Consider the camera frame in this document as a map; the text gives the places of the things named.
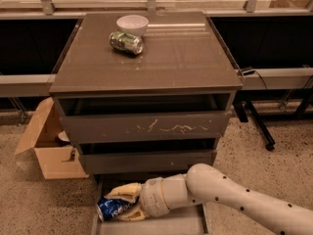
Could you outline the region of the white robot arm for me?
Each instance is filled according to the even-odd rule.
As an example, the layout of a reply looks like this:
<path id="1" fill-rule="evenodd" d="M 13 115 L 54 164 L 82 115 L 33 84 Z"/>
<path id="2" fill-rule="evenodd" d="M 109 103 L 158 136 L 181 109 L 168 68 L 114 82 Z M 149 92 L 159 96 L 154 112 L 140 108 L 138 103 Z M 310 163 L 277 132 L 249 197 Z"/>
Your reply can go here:
<path id="1" fill-rule="evenodd" d="M 118 215 L 123 220 L 159 217 L 214 202 L 243 213 L 276 235 L 313 235 L 313 211 L 246 188 L 208 164 L 195 164 L 185 174 L 118 186 L 105 197 L 133 205 Z"/>

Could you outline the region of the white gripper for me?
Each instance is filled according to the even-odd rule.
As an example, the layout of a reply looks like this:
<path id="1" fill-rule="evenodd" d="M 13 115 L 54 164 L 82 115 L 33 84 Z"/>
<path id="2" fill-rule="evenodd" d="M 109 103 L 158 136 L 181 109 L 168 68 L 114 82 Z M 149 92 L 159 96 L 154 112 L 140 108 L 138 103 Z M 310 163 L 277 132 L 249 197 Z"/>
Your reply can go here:
<path id="1" fill-rule="evenodd" d="M 120 214 L 116 218 L 117 220 L 139 221 L 149 216 L 160 217 L 169 213 L 169 208 L 163 197 L 162 179 L 160 177 L 149 179 L 143 185 L 129 183 L 118 186 L 105 195 L 107 199 L 118 199 L 129 203 L 135 203 L 138 197 L 139 203 Z"/>

